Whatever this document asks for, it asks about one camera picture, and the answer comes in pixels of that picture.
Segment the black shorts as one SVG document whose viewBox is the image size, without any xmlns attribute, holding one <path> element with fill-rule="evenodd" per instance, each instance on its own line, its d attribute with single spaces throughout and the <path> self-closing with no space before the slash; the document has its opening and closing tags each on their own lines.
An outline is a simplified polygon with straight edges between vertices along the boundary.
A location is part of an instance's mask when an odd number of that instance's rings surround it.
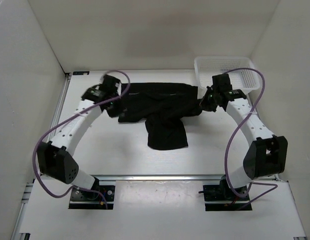
<svg viewBox="0 0 310 240">
<path fill-rule="evenodd" d="M 122 100 L 126 112 L 118 121 L 136 123 L 145 120 L 147 144 L 159 151 L 186 148 L 188 141 L 181 118 L 202 113 L 198 87 L 185 83 L 132 83 Z"/>
</svg>

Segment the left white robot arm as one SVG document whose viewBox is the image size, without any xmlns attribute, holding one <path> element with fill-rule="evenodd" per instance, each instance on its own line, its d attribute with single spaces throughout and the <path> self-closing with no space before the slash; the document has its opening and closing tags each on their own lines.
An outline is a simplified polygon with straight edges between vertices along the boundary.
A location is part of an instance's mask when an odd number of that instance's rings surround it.
<svg viewBox="0 0 310 240">
<path fill-rule="evenodd" d="M 34 164 L 39 168 L 37 173 L 82 189 L 82 194 L 88 200 L 98 198 L 98 179 L 81 170 L 73 155 L 84 134 L 103 112 L 107 112 L 110 118 L 124 113 L 125 108 L 118 93 L 120 84 L 120 79 L 106 73 L 100 84 L 84 92 L 73 116 L 59 126 L 53 138 L 38 144 Z"/>
</svg>

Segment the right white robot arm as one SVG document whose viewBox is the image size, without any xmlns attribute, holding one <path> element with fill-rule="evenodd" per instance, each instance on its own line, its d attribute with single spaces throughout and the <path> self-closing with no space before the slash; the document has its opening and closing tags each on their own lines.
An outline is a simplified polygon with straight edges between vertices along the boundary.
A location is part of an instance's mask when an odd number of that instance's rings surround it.
<svg viewBox="0 0 310 240">
<path fill-rule="evenodd" d="M 221 107 L 237 123 L 235 131 L 241 131 L 249 145 L 239 168 L 229 171 L 228 164 L 224 163 L 226 183 L 219 187 L 219 194 L 230 200 L 237 194 L 237 189 L 285 170 L 288 141 L 284 136 L 276 136 L 262 123 L 243 91 L 233 89 L 227 73 L 213 76 L 212 82 L 200 107 L 207 112 L 215 112 Z"/>
</svg>

